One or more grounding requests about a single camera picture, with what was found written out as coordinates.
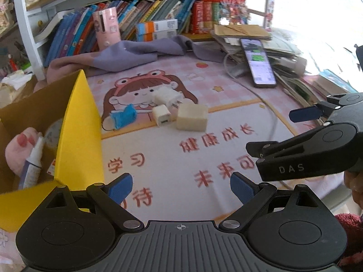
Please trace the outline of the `person's right hand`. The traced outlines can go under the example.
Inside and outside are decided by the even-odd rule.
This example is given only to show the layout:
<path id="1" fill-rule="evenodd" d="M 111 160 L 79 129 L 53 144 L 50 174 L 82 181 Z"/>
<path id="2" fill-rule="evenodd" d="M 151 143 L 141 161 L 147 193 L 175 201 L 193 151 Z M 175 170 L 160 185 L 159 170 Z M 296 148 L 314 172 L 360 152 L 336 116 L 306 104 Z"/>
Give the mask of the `person's right hand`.
<path id="1" fill-rule="evenodd" d="M 344 184 L 347 188 L 352 191 L 352 197 L 356 204 L 358 204 L 361 209 L 363 208 L 363 173 L 359 172 L 344 172 Z"/>

